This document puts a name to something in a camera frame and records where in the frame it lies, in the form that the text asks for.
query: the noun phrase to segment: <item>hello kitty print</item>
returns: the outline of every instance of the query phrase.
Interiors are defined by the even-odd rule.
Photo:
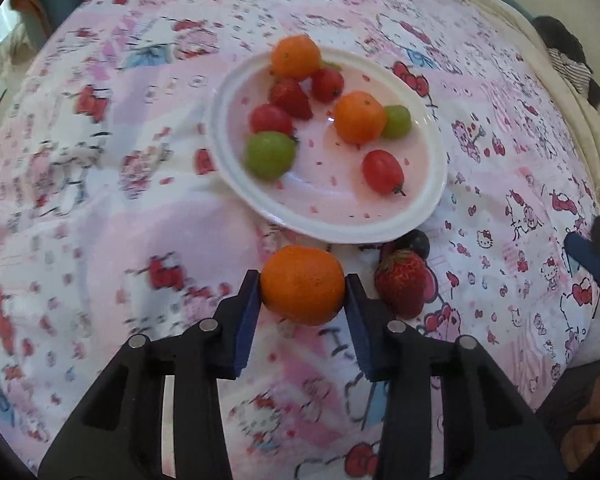
[[[0,431],[24,462],[36,470],[129,336],[211,316],[285,244],[332,251],[375,294],[377,246],[325,246],[264,221],[206,146],[224,74],[289,34],[365,56],[422,99],[448,179],[421,226],[426,305],[410,323],[476,337],[537,408],[598,301],[562,251],[597,208],[559,111],[499,27],[466,0],[85,1],[0,131]],[[263,310],[249,366],[219,383],[234,475],[371,478],[387,391],[360,372],[344,314],[310,328]]]

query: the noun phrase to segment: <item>plate rim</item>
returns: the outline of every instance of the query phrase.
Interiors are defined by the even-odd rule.
[[[236,64],[216,87],[212,95],[211,104],[205,114],[206,136],[212,161],[218,169],[220,177],[242,200],[259,215],[282,227],[327,243],[337,244],[372,244],[399,238],[427,220],[440,203],[442,193],[446,187],[447,177],[447,158],[442,140],[442,132],[421,101],[422,98],[392,72],[371,59],[347,50],[329,46],[321,46],[320,50],[323,57],[329,61],[336,58],[336,62],[340,61],[342,64],[359,68],[370,76],[373,75],[379,82],[388,86],[389,90],[393,91],[397,96],[405,92],[407,94],[411,93],[416,97],[412,101],[417,103],[416,107],[419,108],[418,116],[422,117],[422,124],[418,122],[418,126],[422,128],[422,133],[427,137],[426,144],[430,162],[429,175],[425,180],[425,190],[429,190],[428,200],[423,205],[414,208],[417,205],[418,199],[416,199],[416,202],[412,203],[405,211],[385,221],[375,221],[368,226],[347,226],[317,219],[313,220],[302,216],[273,200],[272,197],[264,193],[257,186],[251,185],[249,181],[253,177],[247,173],[242,164],[240,164],[240,161],[237,160],[237,157],[233,155],[228,142],[228,135],[224,134],[223,136],[218,134],[218,132],[222,129],[226,131],[227,114],[222,113],[222,107],[226,102],[230,101],[234,92],[240,88],[248,77],[269,66],[270,53],[268,51],[253,54]],[[229,97],[223,99],[223,96],[226,94]],[[231,153],[233,160],[226,160],[223,155],[225,153]],[[413,226],[405,229],[401,227],[402,224],[413,224]]]

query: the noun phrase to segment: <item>striped cloth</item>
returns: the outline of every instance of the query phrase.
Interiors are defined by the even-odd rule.
[[[549,49],[551,64],[560,73],[560,75],[570,82],[578,93],[588,97],[589,82],[592,72],[584,63],[578,63],[561,53],[556,48]]]

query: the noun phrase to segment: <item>plate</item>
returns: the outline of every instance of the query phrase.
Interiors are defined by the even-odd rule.
[[[274,183],[255,178],[242,159],[252,135],[249,114],[267,102],[272,85],[269,52],[263,52],[232,69],[212,97],[206,130],[213,161],[225,182],[272,222],[329,243],[394,240],[423,223],[440,201],[446,185],[442,134],[422,99],[390,70],[350,52],[320,50],[324,60],[342,67],[344,93],[363,90],[383,105],[406,106],[413,121],[407,136],[362,147],[347,144],[333,127],[333,104],[310,97],[314,118],[294,119],[299,145],[293,168]],[[306,90],[309,84],[302,83]],[[362,160],[376,149],[402,165],[406,196],[380,196],[366,184]]]

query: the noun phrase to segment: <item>hello kitty tablecloth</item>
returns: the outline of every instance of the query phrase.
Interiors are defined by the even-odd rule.
[[[367,56],[423,99],[448,186],[422,226],[430,275],[413,325],[475,336],[537,408],[598,300],[561,249],[596,204],[560,113],[496,27],[464,0],[77,9],[0,131],[0,430],[27,465],[36,470],[131,334],[180,333],[283,244],[321,245],[251,212],[205,149],[203,115],[223,75],[288,34]],[[377,248],[329,249],[373,295]],[[372,475],[385,387],[362,377],[343,313],[308,328],[263,310],[249,367],[219,391],[237,480]],[[435,472],[443,419],[432,391]]]

